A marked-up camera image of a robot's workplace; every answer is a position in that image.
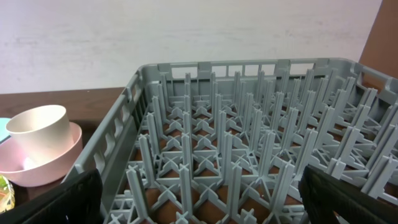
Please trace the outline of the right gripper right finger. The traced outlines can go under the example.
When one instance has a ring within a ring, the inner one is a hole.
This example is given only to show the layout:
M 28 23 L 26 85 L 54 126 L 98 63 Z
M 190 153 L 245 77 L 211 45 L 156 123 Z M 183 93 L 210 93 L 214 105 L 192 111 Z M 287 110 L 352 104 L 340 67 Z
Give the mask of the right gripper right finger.
M 305 209 L 302 223 L 397 223 L 397 208 L 308 165 L 298 185 Z

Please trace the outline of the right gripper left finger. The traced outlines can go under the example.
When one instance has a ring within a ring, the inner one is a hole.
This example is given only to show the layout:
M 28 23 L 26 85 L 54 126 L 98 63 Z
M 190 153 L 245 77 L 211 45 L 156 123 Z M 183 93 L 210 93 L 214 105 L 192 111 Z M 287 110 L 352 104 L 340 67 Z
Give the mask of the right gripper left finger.
M 84 171 L 1 214 L 1 224 L 99 223 L 102 189 L 99 171 Z

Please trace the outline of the green orange snack wrapper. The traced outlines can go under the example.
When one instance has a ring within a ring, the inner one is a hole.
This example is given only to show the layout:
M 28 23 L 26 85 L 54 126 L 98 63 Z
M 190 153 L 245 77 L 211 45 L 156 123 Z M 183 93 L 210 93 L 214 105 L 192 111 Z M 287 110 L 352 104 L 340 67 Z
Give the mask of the green orange snack wrapper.
M 10 181 L 3 175 L 0 176 L 0 213 L 15 207 L 15 192 Z

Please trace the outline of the cream cup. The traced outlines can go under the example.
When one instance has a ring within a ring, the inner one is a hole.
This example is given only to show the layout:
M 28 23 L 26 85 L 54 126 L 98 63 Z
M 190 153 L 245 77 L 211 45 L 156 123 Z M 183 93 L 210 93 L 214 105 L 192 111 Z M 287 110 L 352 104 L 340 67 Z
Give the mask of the cream cup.
M 67 109 L 44 105 L 15 115 L 6 130 L 36 164 L 45 164 L 74 145 Z

